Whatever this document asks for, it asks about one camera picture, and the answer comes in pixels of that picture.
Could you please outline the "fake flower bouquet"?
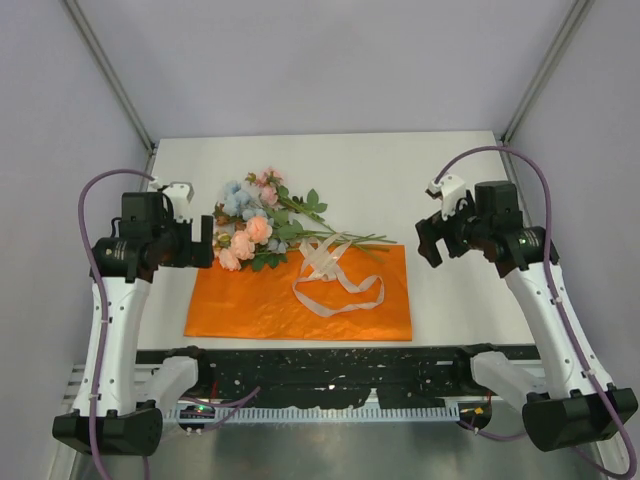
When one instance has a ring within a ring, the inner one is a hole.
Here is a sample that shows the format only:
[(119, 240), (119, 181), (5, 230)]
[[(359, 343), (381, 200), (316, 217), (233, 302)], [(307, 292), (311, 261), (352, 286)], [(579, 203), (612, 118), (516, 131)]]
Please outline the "fake flower bouquet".
[(395, 242), (385, 235), (340, 233), (323, 218), (328, 205), (316, 190), (292, 194), (283, 176), (268, 168), (228, 182), (213, 210), (213, 250), (227, 271), (275, 268), (303, 242), (351, 245), (374, 257)]

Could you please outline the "cream ribbon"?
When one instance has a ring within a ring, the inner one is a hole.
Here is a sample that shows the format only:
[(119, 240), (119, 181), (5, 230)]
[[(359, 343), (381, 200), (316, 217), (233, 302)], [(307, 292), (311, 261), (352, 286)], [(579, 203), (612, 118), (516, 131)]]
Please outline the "cream ribbon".
[[(347, 240), (333, 250), (330, 249), (330, 246), (341, 236), (341, 233), (336, 233), (324, 240), (312, 236), (302, 239), (298, 246), (298, 250), (303, 257), (303, 262), (298, 277), (292, 284), (292, 291), (304, 307), (322, 318), (330, 318), (338, 314), (356, 310), (373, 310), (379, 307), (385, 300), (385, 284), (379, 275), (370, 275), (359, 284), (354, 284), (346, 276), (344, 270), (339, 265), (339, 261), (352, 246), (353, 241)], [(324, 283), (337, 282), (342, 289), (350, 295), (366, 293), (376, 283), (380, 284), (380, 289), (377, 298), (373, 301), (351, 303), (341, 308), (333, 309), (313, 300), (298, 289), (298, 285), (301, 283), (316, 281), (322, 281)]]

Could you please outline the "orange wrapping paper sheet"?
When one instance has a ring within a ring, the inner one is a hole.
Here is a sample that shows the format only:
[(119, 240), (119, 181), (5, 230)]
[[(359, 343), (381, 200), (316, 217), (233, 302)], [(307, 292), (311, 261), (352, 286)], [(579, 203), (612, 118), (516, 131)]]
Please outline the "orange wrapping paper sheet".
[[(258, 340), (409, 341), (412, 324), (405, 247), (389, 246), (377, 255), (380, 261), (350, 248), (339, 265), (354, 284), (379, 275), (385, 284), (384, 302), (373, 310), (330, 318), (309, 311), (292, 291), (303, 262), (299, 252), (289, 253), (287, 261), (274, 269), (266, 266), (258, 272), (249, 267), (227, 271), (215, 263), (197, 274), (184, 334)], [(337, 282), (301, 283), (298, 289), (313, 300), (338, 309), (375, 300), (380, 284), (357, 295), (345, 292)]]

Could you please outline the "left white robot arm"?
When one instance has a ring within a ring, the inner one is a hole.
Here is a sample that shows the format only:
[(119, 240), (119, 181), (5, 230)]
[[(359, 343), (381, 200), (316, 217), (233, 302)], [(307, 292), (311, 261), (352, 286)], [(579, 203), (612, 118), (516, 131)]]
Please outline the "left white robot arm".
[(123, 194), (117, 232), (92, 249), (102, 279), (93, 286), (85, 369), (70, 412), (52, 426), (55, 439), (80, 453), (148, 457), (177, 401), (212, 390), (214, 370), (195, 346), (169, 351), (149, 380), (135, 383), (140, 323), (155, 272), (213, 263), (213, 218), (202, 216), (201, 238), (193, 240), (192, 197), (192, 186), (177, 182)]

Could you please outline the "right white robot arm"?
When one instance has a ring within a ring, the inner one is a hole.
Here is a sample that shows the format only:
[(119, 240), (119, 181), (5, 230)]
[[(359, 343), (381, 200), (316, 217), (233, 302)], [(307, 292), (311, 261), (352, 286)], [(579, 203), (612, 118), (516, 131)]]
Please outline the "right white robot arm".
[(566, 294), (559, 257), (544, 252), (543, 227), (525, 226), (516, 186), (488, 181), (468, 190), (462, 179), (446, 175), (427, 193), (441, 209), (416, 225), (419, 254), (437, 267), (439, 241), (452, 258), (482, 252), (514, 295), (544, 368), (537, 378), (496, 347), (472, 345), (458, 354), (454, 386), (465, 394), (497, 394), (521, 414), (527, 435), (544, 452), (614, 437), (611, 415), (628, 421), (638, 401), (631, 389), (615, 386), (596, 358)]

